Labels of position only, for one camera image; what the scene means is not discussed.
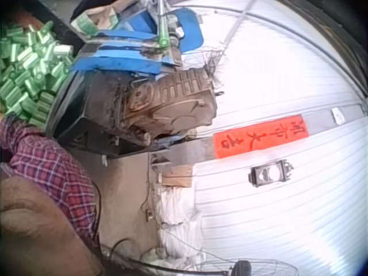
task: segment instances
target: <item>red plaid sleeve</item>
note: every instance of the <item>red plaid sleeve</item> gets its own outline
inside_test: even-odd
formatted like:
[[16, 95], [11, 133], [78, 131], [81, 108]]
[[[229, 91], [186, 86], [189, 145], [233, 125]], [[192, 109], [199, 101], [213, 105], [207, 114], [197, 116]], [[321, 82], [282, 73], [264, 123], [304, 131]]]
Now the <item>red plaid sleeve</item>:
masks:
[[13, 114], [1, 122], [0, 145], [13, 155], [9, 163], [2, 163], [7, 174], [38, 184], [81, 237], [92, 238], [95, 235], [93, 186], [78, 161], [56, 141]]

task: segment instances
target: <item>red paper sign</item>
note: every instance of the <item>red paper sign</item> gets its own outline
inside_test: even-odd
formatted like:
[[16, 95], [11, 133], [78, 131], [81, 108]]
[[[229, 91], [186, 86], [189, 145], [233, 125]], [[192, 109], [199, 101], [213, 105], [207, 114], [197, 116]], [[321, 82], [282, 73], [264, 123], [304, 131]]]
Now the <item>red paper sign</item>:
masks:
[[216, 158], [283, 145], [309, 136], [301, 115], [230, 129], [213, 135]]

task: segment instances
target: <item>pile of green plastic parts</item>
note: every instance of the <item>pile of green plastic parts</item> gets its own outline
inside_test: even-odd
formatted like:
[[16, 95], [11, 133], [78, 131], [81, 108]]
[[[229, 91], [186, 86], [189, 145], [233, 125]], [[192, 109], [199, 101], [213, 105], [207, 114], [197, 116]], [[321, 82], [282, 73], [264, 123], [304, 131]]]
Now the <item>pile of green plastic parts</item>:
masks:
[[48, 113], [73, 63], [73, 47], [61, 45], [47, 22], [40, 30], [29, 25], [2, 26], [0, 39], [1, 113], [45, 129]]

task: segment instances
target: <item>white corrugated wall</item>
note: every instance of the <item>white corrugated wall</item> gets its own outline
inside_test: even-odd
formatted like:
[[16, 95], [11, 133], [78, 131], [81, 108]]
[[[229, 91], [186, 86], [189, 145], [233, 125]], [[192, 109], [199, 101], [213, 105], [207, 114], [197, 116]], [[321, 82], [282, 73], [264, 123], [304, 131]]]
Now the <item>white corrugated wall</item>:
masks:
[[[181, 5], [242, 10], [247, 3]], [[203, 15], [203, 50], [223, 47], [238, 14], [194, 10]], [[307, 36], [344, 64], [321, 34], [280, 3], [258, 0], [251, 12]], [[225, 95], [217, 99], [213, 124], [198, 128], [199, 137], [361, 103], [352, 81], [323, 54], [265, 22], [244, 20], [225, 54], [216, 73]], [[186, 55], [187, 66], [200, 64], [206, 55]], [[364, 118], [287, 145], [196, 164], [195, 204], [203, 213], [204, 250], [225, 259], [277, 259], [296, 266], [302, 276], [354, 275], [367, 256], [367, 125]], [[251, 166], [282, 158], [295, 167], [290, 181], [251, 186]]]

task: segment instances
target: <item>white label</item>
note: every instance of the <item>white label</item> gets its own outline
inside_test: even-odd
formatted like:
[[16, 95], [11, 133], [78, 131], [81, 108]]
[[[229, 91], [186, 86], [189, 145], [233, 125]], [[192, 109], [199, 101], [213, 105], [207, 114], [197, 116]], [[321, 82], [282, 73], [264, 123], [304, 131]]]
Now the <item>white label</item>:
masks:
[[342, 125], [345, 123], [345, 118], [343, 113], [340, 111], [339, 108], [333, 108], [331, 109], [333, 117], [335, 118], [335, 121], [338, 125]]

